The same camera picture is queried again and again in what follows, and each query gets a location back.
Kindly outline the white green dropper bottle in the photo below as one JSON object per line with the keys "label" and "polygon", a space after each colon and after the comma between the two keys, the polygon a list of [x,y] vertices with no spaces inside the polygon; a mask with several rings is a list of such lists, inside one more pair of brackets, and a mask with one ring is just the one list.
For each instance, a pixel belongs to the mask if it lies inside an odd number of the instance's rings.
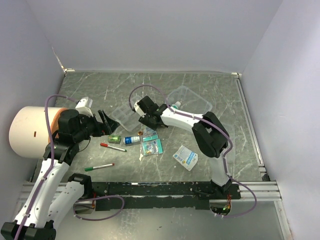
{"label": "white green dropper bottle", "polygon": [[171,108],[174,108],[174,109],[176,109],[176,110],[179,110],[180,107],[181,107],[181,102],[180,102],[180,101],[176,101],[175,103],[172,103],[172,104],[170,105],[170,107],[171,107]]}

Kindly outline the clear plastic storage box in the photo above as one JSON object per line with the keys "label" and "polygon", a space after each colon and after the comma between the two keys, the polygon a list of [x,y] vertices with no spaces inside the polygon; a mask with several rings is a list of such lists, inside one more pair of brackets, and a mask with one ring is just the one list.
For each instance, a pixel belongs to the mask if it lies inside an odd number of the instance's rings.
{"label": "clear plastic storage box", "polygon": [[167,96],[168,104],[181,102],[179,110],[193,114],[204,115],[210,112],[213,105],[186,86],[179,86]]}

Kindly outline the white blue gauze packet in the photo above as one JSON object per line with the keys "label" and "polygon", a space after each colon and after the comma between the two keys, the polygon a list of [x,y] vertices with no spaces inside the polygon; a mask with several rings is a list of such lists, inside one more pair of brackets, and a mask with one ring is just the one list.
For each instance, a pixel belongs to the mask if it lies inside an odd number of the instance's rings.
{"label": "white blue gauze packet", "polygon": [[198,154],[183,145],[180,146],[172,157],[189,172],[198,162]]}

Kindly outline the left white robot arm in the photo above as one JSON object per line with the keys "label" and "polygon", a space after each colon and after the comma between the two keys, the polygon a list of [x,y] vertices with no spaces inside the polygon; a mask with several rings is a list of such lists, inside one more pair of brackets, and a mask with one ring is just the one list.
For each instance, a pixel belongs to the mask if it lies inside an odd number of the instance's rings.
{"label": "left white robot arm", "polygon": [[53,240],[74,203],[93,197],[91,177],[74,173],[54,199],[63,176],[80,151],[79,144],[92,137],[111,135],[119,126],[104,111],[98,113],[101,121],[85,107],[28,106],[15,116],[9,134],[11,147],[22,157],[43,156],[43,162],[22,209],[1,228],[6,240]]}

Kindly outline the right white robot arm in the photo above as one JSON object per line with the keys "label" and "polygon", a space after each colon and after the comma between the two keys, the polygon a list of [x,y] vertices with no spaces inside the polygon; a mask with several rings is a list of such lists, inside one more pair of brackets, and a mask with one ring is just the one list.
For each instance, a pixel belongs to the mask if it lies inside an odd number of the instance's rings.
{"label": "right white robot arm", "polygon": [[214,113],[208,111],[205,114],[194,114],[165,103],[159,106],[148,96],[136,101],[133,110],[139,114],[139,122],[153,130],[172,126],[193,133],[199,150],[210,158],[213,195],[223,199],[229,194],[232,177],[226,155],[233,144],[229,133]]}

